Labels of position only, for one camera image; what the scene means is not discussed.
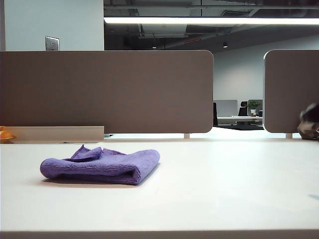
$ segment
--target dark object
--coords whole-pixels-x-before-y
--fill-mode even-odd
[[[240,106],[241,107],[247,107],[247,101],[242,101],[241,103],[240,103]]]
[[[247,101],[242,101],[240,106],[241,108],[239,108],[238,116],[247,116]]]
[[[303,139],[319,139],[319,104],[311,104],[300,113],[298,132]]]
[[[238,116],[247,116],[247,107],[239,108]]]
[[[218,125],[218,119],[217,119],[217,104],[213,103],[213,126]]]

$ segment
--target desk surface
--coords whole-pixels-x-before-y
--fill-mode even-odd
[[[260,239],[303,230],[302,238],[318,238],[319,143],[273,136],[213,128],[188,140],[86,145],[156,149],[160,164],[140,186],[46,182],[40,163],[71,156],[79,144],[1,145],[1,236]]]

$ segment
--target purple microfiber cloth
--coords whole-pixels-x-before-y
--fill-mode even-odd
[[[71,158],[48,158],[40,171],[47,178],[71,179],[116,184],[140,184],[155,168],[160,154],[153,149],[124,154],[114,150],[88,149],[82,145]]]

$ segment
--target switch plate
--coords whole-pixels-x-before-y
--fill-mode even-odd
[[[59,38],[46,36],[45,37],[45,50],[46,51],[58,51],[59,50]]]

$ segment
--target ceiling light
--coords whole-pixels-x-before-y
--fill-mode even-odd
[[[124,24],[285,24],[319,25],[319,18],[244,18],[244,17],[105,17],[106,23]]]

